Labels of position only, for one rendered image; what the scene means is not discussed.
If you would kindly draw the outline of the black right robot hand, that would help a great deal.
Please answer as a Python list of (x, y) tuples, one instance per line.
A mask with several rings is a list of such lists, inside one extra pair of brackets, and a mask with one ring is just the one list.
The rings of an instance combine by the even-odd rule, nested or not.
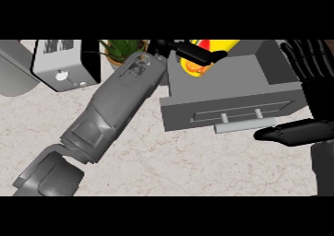
[(334, 55), (323, 40), (286, 40), (280, 49), (301, 82), (311, 119), (257, 130), (254, 139), (297, 147), (334, 139)]

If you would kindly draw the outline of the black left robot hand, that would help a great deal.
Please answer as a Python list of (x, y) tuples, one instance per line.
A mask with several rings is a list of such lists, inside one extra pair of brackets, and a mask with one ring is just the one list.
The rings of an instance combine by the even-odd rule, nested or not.
[(210, 52), (198, 45), (187, 41), (174, 40), (150, 40), (148, 53), (153, 55), (161, 55), (165, 58), (170, 56), (170, 52), (174, 51), (176, 54), (186, 60), (193, 62), (196, 65), (207, 66), (214, 64), (220, 59), (227, 56), (226, 51)]

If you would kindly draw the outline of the grey open drawer box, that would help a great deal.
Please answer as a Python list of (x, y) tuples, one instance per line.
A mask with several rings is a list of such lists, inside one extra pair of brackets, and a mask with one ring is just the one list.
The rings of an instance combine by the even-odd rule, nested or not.
[(242, 40), (202, 77), (184, 72), (179, 56), (171, 53), (167, 62), (171, 97), (186, 100), (232, 98), (300, 90), (300, 81), (279, 48), (282, 42)]

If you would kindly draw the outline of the green potted plant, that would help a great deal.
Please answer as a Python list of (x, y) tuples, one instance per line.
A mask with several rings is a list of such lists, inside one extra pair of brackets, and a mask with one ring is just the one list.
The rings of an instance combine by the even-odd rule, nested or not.
[(148, 40), (99, 40), (106, 59), (114, 69), (122, 66), (133, 53), (145, 52), (149, 48)]

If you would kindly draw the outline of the white toaster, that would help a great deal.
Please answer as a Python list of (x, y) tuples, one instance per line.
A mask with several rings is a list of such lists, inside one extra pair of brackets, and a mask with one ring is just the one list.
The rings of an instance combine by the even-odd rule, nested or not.
[(99, 84), (99, 41), (37, 40), (31, 73), (56, 92)]

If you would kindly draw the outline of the grey rounded appliance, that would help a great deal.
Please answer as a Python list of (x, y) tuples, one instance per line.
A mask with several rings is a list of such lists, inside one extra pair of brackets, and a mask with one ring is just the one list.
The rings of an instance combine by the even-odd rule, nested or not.
[(0, 40), (0, 94), (16, 97), (28, 93), (40, 80), (29, 72), (32, 53), (18, 40)]

